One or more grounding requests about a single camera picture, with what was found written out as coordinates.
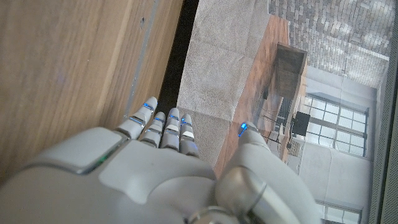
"robot finger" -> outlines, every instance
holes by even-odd
[[[141,141],[150,146],[159,147],[160,139],[162,137],[164,122],[165,122],[164,113],[158,112],[155,115],[154,119],[152,120],[152,124],[145,131]]]
[[[157,106],[157,100],[153,96],[150,97],[145,103],[129,117],[125,122],[120,124],[116,130],[122,132],[131,139],[137,139],[145,125],[148,123],[152,113],[155,111]]]
[[[199,158],[198,148],[194,139],[191,116],[189,114],[185,114],[181,118],[180,152],[187,156],[195,156]]]
[[[264,138],[261,136],[258,129],[252,122],[246,121],[242,123],[238,131],[238,136],[239,136],[238,144],[240,146],[249,143],[268,148]]]
[[[172,108],[167,117],[166,126],[162,138],[161,148],[174,149],[180,151],[180,112],[177,108]]]

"dark gap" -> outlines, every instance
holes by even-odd
[[[175,31],[173,46],[157,105],[157,111],[163,111],[166,115],[171,108],[177,105],[182,71],[188,52],[198,3],[199,0],[184,0],[182,4],[180,19],[178,20],[177,30]]]

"stone floor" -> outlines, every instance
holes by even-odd
[[[191,114],[200,157],[213,167],[267,27],[267,8],[267,1],[199,2],[177,108]]]

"white wall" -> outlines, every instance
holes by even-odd
[[[373,171],[377,90],[345,77],[308,67],[307,93],[369,112],[367,157],[352,156],[337,149],[306,142],[303,143],[298,171],[316,200],[362,210],[362,223],[367,223]]]
[[[368,222],[372,163],[318,144],[305,143],[299,176],[315,200],[363,211]]]

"window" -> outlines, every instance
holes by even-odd
[[[365,111],[307,95],[301,112],[311,116],[306,140],[358,156],[366,155]]]
[[[349,208],[317,202],[318,213],[321,219],[333,223],[358,224],[361,221],[361,212]]]

